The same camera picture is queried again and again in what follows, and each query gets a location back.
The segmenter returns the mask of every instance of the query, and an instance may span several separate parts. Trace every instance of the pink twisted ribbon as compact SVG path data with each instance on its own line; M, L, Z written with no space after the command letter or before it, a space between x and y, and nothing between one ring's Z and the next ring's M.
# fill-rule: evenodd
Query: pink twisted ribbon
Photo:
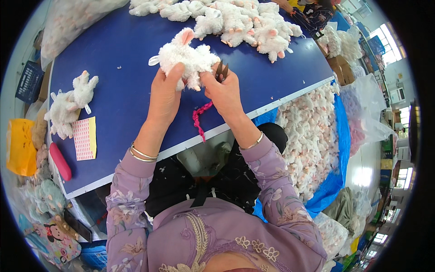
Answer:
M198 128L199 135L201 135L203 142L205 142L205 136L204 130L202 130L202 128L199 126L199 115L203 114L206 110L211 108L211 106L213 106L213 101L210 101L201 108L194 110L192 115L192 119L194 121L193 125Z

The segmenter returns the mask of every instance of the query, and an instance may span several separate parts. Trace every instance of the purple floral top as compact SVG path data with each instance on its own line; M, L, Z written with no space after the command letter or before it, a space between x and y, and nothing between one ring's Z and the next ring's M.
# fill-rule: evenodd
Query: purple floral top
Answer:
M263 137L241 151L261 188L269 223L218 198L190 208L193 199L154 218L147 238L142 216L155 163L126 152L107 201L107 270L201 272L216 254L243 255L261 271L321 271L326 261L319 230L299 201L278 148Z

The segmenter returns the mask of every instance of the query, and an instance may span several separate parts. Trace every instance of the silver bangle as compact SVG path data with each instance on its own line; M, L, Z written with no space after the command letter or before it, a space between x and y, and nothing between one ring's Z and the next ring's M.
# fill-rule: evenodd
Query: silver bangle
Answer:
M144 162L155 162L155 161L157 161L157 158L154 158L154 159L152 159L152 160L144 160L144 159L141 159L141 158L139 158L138 156L136 156L135 154L133 154L133 151L131 150L131 148L129 148L128 150L130 151L130 154L131 154L133 157L135 157L136 159L138 159L139 161L144 161Z
M264 135L264 133L261 131L261 136L260 136L260 138L253 144L253 145L251 145L250 147L248 147L248 148L240 148L241 150L243 150L243 151L245 151L245 150L248 150L248 149L250 149L250 148L253 148L254 146L256 146L256 145L258 145L259 143L260 143L260 141L261 141L261 139L263 139L263 135Z
M158 156L157 157L151 157L151 156L145 155L144 153L142 153L139 150L135 149L134 148L134 142L131 142L130 148L133 149L134 151L136 151L136 153L138 153L139 155L144 156L146 158L150 158L150 159L157 159L158 158Z

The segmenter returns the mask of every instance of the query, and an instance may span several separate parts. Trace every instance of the air conditioner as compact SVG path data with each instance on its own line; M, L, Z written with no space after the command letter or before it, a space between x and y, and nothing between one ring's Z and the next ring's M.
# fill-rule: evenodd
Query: air conditioner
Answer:
M391 104L400 103L405 101L405 93L403 91L403 88L398 88L392 91L389 91L390 93L390 101Z

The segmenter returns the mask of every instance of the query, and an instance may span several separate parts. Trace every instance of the blue tabletop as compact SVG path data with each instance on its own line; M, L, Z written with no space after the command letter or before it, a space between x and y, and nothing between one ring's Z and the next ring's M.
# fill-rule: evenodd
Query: blue tabletop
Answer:
M68 198L110 182L106 178L104 182L95 183L113 174L147 117L150 86L159 67L148 66L148 59L157 55L160 47L182 28L193 28L195 23L192 18L184 23L171 22L159 14L132 16L126 5L96 22L56 58L50 92L72 90L72 79L83 70L91 77L99 77L94 98L89 103L92 114L82 111L79 118L96 116L96 159L76 161L74 140L52 136L72 171L73 178L63 184ZM266 54L259 54L246 43L231 48L220 42L219 37L208 35L203 41L194 39L191 46L200 44L210 45L212 53L238 75L243 109L250 118L324 84L333 76L311 38L292 38L289 47L294 53L286 52L286 57L274 64ZM203 91L183 92L179 112L163 140L160 158L201 142L193 126L192 112L209 101ZM200 122L207 138L222 132L221 129L212 133L224 124L214 107L200 116Z

